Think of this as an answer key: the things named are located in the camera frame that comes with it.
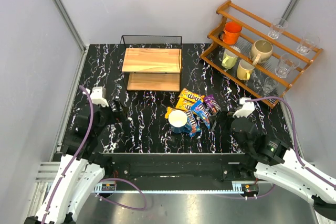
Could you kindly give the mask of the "yellow candy bag top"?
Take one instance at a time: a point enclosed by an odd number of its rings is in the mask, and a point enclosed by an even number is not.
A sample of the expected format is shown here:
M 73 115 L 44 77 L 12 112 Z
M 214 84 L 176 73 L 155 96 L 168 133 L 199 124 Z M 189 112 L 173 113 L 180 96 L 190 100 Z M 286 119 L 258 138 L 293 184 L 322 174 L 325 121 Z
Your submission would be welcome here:
M 184 88 L 181 93 L 178 96 L 179 98 L 183 98 L 185 100 L 191 101 L 193 103 L 196 103 L 198 101 L 203 102 L 205 96 L 204 95 L 199 95 L 197 93 L 194 93 L 186 88 Z

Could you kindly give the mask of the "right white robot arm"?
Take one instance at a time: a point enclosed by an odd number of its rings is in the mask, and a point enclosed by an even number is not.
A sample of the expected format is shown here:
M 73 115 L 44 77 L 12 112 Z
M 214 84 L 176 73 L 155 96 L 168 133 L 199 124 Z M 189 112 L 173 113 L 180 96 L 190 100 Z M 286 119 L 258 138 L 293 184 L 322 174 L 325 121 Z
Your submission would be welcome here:
M 325 218 L 335 220 L 335 178 L 303 160 L 288 143 L 260 133 L 246 117 L 222 111 L 210 122 L 212 130 L 230 134 L 244 152 L 239 164 L 223 168 L 225 179 L 268 181 L 304 199 Z

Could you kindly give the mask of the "purple candy bag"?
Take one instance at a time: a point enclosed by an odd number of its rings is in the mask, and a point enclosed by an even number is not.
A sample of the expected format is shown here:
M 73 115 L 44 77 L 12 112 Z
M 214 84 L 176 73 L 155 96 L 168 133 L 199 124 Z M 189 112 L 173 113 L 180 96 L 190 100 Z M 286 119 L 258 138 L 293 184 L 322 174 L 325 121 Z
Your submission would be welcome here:
M 221 110 L 221 108 L 220 108 L 219 104 L 217 103 L 217 101 L 215 100 L 213 94 L 205 96 L 204 97 L 204 102 L 209 107 L 210 111 L 213 114 L 217 114 Z

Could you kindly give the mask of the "blue candy bag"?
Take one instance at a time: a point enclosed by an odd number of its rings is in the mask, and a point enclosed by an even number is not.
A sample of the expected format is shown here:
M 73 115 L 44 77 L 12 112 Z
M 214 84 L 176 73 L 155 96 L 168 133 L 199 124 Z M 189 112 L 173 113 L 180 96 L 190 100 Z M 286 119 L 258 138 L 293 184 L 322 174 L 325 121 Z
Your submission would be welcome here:
M 198 122 L 195 119 L 195 116 L 191 110 L 188 110 L 185 112 L 187 115 L 187 129 L 190 137 L 193 137 L 197 132 L 201 131 L 200 126 L 198 125 Z
M 208 129 L 211 128 L 211 123 L 209 120 L 210 113 L 205 109 L 201 100 L 197 101 L 192 107 L 191 110 L 195 112 L 204 122 Z

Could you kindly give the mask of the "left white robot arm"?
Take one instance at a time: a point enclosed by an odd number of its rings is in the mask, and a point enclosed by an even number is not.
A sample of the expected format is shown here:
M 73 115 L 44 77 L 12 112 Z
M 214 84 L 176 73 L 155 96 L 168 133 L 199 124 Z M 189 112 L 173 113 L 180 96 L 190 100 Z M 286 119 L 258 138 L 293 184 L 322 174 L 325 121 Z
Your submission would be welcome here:
M 112 158 L 96 151 L 108 126 L 127 121 L 127 107 L 118 100 L 102 106 L 85 105 L 61 146 L 61 160 L 50 191 L 25 223 L 76 223 L 83 204 L 99 181 L 113 175 Z

